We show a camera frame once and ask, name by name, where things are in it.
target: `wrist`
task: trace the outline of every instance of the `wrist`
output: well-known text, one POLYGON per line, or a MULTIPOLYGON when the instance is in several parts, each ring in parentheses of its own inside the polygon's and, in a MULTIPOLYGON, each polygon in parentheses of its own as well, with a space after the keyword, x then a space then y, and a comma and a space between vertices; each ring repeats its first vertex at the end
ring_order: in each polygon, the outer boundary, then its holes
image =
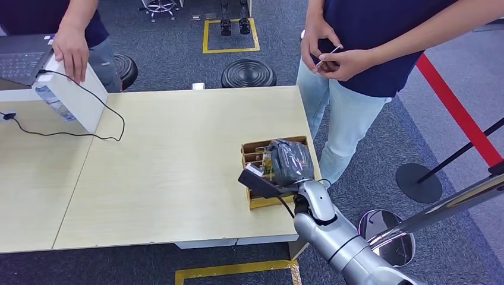
POLYGON ((324 17, 324 11, 322 10, 322 7, 310 7, 308 6, 308 10, 306 11, 306 19, 317 19, 317 18, 323 18, 324 17))
POLYGON ((66 17, 64 17, 59 23, 59 30, 72 30, 74 32, 84 33, 85 29, 85 25, 79 23, 78 21, 67 19, 66 17))

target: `yellow tape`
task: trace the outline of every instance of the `yellow tape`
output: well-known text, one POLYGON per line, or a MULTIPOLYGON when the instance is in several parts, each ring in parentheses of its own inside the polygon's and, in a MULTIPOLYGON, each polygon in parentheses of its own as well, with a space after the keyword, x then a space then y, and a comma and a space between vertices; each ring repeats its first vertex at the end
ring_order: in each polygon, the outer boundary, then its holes
POLYGON ((301 277, 299 273, 298 262, 290 260, 273 260, 273 261, 177 270, 175 272, 175 285, 183 285, 184 280, 190 278, 222 276, 230 274, 251 273, 251 272, 279 270, 279 269, 290 269, 293 285, 301 285, 301 277))
MULTIPOLYGON (((240 19, 231 19, 232 22, 238 22, 240 19)), ((259 38, 257 37, 256 22, 254 18, 248 18, 250 23, 250 33, 254 39, 254 47, 248 47, 243 49, 208 49, 208 30, 209 24, 220 23, 220 20, 205 20, 203 27, 203 53, 224 53, 224 52, 257 52, 261 48, 259 47, 259 38)))

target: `black stanchion base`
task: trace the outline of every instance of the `black stanchion base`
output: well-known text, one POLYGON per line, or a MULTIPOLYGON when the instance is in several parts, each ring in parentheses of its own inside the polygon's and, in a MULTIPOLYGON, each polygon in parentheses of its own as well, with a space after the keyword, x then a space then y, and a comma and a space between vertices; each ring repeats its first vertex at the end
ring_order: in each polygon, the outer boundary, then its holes
POLYGON ((406 196, 417 202, 430 204, 441 199, 443 187, 436 175, 429 177, 422 183, 417 183, 429 171, 430 169, 420 164, 403 164, 395 173, 395 179, 406 196))

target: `laptop keyboard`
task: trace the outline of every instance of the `laptop keyboard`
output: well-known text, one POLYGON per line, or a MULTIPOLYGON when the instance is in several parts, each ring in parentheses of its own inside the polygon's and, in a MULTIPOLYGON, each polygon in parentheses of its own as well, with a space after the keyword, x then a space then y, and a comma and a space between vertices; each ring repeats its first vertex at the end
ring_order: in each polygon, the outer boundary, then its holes
POLYGON ((32 76, 43 56, 43 52, 0 55, 0 78, 32 76))

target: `cardboard tray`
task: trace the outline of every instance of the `cardboard tray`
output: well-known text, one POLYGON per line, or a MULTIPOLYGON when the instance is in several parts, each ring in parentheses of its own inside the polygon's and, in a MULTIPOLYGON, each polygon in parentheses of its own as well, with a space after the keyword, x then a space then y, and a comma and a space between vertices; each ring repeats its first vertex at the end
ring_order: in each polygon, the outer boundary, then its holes
MULTIPOLYGON (((299 143, 302 143, 308 146, 307 139, 306 137, 289 137, 289 138, 281 138, 282 140, 286 141, 297 141, 299 143)), ((269 141, 256 141, 256 142, 249 142, 246 144, 243 144, 241 146, 241 163, 243 165, 243 168, 246 167, 248 163, 255 164, 256 166, 259 166, 259 161, 258 158, 261 156, 260 153, 256 152, 256 148, 258 147, 267 147, 272 140, 269 141)), ((271 205, 281 205, 282 203, 280 202, 279 199, 275 198, 263 198, 263 197, 252 197, 250 189, 245 187, 245 191, 247 193, 247 199, 248 199, 248 207, 249 209, 254 209, 254 208, 260 208, 260 207, 266 207, 266 206, 271 206, 271 205)), ((294 196, 293 195, 283 195, 282 196, 283 200, 286 203, 292 203, 294 202, 294 196)))

